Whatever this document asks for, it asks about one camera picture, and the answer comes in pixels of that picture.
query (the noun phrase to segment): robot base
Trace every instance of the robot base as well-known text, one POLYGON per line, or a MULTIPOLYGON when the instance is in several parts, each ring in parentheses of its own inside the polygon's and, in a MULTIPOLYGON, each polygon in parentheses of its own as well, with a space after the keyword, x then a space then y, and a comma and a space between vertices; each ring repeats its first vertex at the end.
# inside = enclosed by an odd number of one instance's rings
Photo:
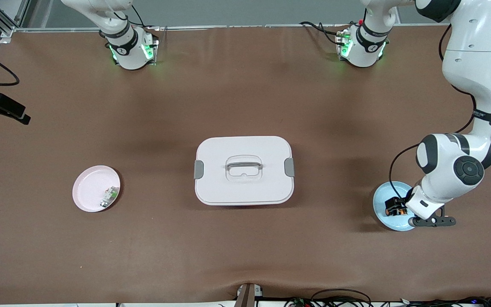
POLYGON ((119 55, 111 48, 115 64, 127 70, 138 70, 146 65, 156 64, 159 43, 158 37, 153 38, 151 33, 145 32, 143 29, 135 29, 135 31, 139 33, 141 39, 132 48, 130 55, 119 55))
POLYGON ((387 41, 376 49, 375 52, 366 52, 365 48, 355 38, 357 31, 359 31, 359 27, 352 25, 348 29, 343 30, 343 33, 347 34, 345 37, 336 38, 337 42, 344 44, 344 46, 337 45, 339 60, 347 61, 349 64, 361 68, 372 66, 382 57, 387 41))
MULTIPOLYGON (((403 197, 407 195, 407 192, 412 188, 406 183, 399 181, 394 181, 393 186, 395 186, 395 189, 403 197)), ((397 195, 389 182, 382 184, 380 187, 378 187, 378 189, 376 189, 373 197, 373 208, 374 213, 376 213, 376 217, 378 217, 378 219, 389 229, 394 231, 409 231, 414 229, 414 227, 409 224, 409 220, 415 217, 414 213, 412 213, 410 210, 404 215, 386 215, 386 200, 396 196, 397 195)))

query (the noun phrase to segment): small object on plate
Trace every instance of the small object on plate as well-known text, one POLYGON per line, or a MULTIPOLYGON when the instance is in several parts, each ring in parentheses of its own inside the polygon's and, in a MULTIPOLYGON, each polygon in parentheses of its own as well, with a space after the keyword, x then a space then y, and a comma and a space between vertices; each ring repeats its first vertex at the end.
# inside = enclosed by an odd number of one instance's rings
POLYGON ((117 198, 118 188, 112 186, 105 190, 104 198, 100 202, 100 206, 107 208, 117 198))
POLYGON ((121 179, 111 167, 93 166, 83 171, 73 185, 73 201, 86 212, 105 210, 115 202, 121 190, 121 179))

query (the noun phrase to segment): light blue plate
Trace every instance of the light blue plate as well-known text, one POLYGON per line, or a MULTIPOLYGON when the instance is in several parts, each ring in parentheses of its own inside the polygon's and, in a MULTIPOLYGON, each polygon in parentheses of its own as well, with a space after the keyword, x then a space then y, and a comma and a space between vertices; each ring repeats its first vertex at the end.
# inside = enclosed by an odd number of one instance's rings
MULTIPOLYGON (((401 194, 402 197, 405 197, 407 192, 409 192, 409 190, 412 188, 408 184, 399 181, 394 181, 393 186, 395 186, 395 189, 397 192, 399 192, 399 194, 401 194)), ((390 229, 393 229, 394 231, 409 231, 414 229, 413 226, 409 225, 409 219, 414 217, 414 213, 412 213, 410 210, 408 210, 408 213, 405 215, 386 215, 386 200, 389 200, 395 196, 397 195, 389 182, 386 182, 378 187, 376 192, 374 192, 373 197, 374 213, 376 213, 376 216, 384 225, 390 229)))

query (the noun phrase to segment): green indicator light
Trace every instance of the green indicator light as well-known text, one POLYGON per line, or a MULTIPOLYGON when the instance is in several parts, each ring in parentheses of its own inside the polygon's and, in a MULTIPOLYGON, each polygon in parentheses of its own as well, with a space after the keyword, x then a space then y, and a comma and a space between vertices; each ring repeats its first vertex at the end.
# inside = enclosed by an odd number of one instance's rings
POLYGON ((150 60, 153 58, 153 49, 149 46, 145 46, 145 45, 142 45, 143 46, 143 51, 145 53, 145 57, 150 60))
POLYGON ((378 58, 380 58, 380 57, 382 56, 382 54, 383 54, 383 52, 384 52, 384 47, 385 47, 385 46, 386 46, 386 43, 384 43, 384 44, 382 45, 382 47, 380 48, 380 53, 378 54, 378 58))
POLYGON ((115 60, 115 62, 118 62, 117 55, 115 55, 115 51, 113 50, 113 47, 109 46, 109 50, 111 50, 111 54, 113 54, 113 60, 115 60))
POLYGON ((342 47, 342 56, 347 57, 349 55, 351 47, 353 47, 353 41, 349 39, 347 43, 342 47))

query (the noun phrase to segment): plate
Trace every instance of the plate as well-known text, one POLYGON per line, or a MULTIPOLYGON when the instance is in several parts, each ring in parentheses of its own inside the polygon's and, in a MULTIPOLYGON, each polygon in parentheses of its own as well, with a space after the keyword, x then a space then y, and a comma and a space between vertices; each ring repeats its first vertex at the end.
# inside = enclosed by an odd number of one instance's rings
MULTIPOLYGON (((393 186, 395 186, 395 189, 402 197, 407 195, 407 192, 409 192, 409 190, 412 188, 408 184, 399 181, 393 181, 393 186)), ((414 229, 413 226, 409 225, 409 219, 415 217, 414 213, 410 211, 410 209, 408 210, 408 213, 404 215, 386 215, 386 200, 389 200, 395 196, 397 195, 389 182, 386 182, 378 187, 376 192, 374 192, 373 197, 374 213, 376 213, 378 219, 389 229, 394 231, 409 231, 414 229)))
POLYGON ((117 188, 117 196, 121 190, 121 179, 117 172, 105 165, 93 166, 83 171, 73 185, 73 201, 86 212, 98 212, 109 208, 116 198, 107 207, 101 206, 105 191, 111 187, 117 188))

